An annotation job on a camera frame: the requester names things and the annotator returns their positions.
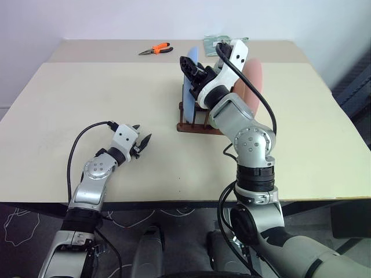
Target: floor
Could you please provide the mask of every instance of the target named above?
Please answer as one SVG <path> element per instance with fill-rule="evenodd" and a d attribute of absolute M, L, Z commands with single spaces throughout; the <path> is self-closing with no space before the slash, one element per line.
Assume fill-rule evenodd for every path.
<path fill-rule="evenodd" d="M 4 224 L 11 213 L 14 213 L 13 207 L 0 204 L 0 222 Z M 112 218 L 116 222 L 128 226 L 144 219 L 151 213 L 152 211 L 119 211 L 114 212 Z M 0 277 L 37 277 L 54 233 L 61 225 L 61 220 L 35 213 L 25 215 L 21 213 L 20 216 L 14 216 L 6 227 L 6 239 L 17 244 L 30 237 L 38 219 L 39 225 L 36 227 L 33 237 L 17 247 L 4 241 L 5 229 L 1 230 Z M 185 270 L 211 270 L 205 239 L 206 234 L 214 230 L 215 220 L 216 210 L 212 208 L 198 209 L 185 216 L 182 216 L 176 210 L 155 211 L 149 219 L 129 229 L 123 229 L 110 221 L 105 221 L 101 231 L 120 251 L 122 263 L 131 264 L 141 234 L 149 224 L 159 223 L 166 239 L 164 254 L 166 273 Z M 333 249 L 338 248 L 346 241 L 346 239 L 334 239 L 332 237 L 328 208 L 320 208 L 286 217 L 285 222 L 288 232 L 295 235 L 309 236 Z M 346 255 L 362 265 L 371 267 L 371 240 L 362 240 Z M 96 277 L 108 277 L 116 268 L 117 259 L 114 253 L 107 249 L 107 252 L 99 258 L 99 270 Z M 264 265 L 261 268 L 263 277 L 275 277 Z M 125 267 L 123 269 L 124 277 L 129 277 L 129 273 L 130 267 Z"/>

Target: wall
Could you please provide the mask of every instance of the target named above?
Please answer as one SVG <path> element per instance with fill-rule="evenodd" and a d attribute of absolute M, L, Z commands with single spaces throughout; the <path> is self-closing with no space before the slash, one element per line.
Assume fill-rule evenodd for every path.
<path fill-rule="evenodd" d="M 0 114 L 69 39 L 289 39 L 332 87 L 369 47 L 370 0 L 1 0 Z"/>

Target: orange pliers handle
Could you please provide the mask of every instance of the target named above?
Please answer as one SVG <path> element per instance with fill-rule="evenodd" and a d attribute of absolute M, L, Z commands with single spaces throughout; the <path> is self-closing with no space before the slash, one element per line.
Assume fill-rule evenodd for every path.
<path fill-rule="evenodd" d="M 170 52 L 170 51 L 173 50 L 172 47 L 169 47 L 169 48 L 166 48 L 166 49 L 162 49 L 162 48 L 168 47 L 169 45 L 170 45 L 169 42 L 163 42 L 163 43 L 160 43 L 159 45 L 153 46 L 152 47 L 153 53 L 160 54 L 160 53 Z"/>

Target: pliers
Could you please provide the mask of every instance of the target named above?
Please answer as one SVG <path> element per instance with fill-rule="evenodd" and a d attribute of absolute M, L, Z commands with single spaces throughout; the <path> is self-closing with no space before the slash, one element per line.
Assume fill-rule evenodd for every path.
<path fill-rule="evenodd" d="M 166 49 L 162 49 L 162 48 L 165 48 L 169 45 L 170 45 L 169 42 L 163 42 L 163 43 L 160 43 L 159 45 L 153 46 L 151 49 L 148 49 L 146 51 L 139 53 L 139 55 L 167 53 L 167 52 L 172 51 L 173 48 L 172 47 L 169 47 Z"/>

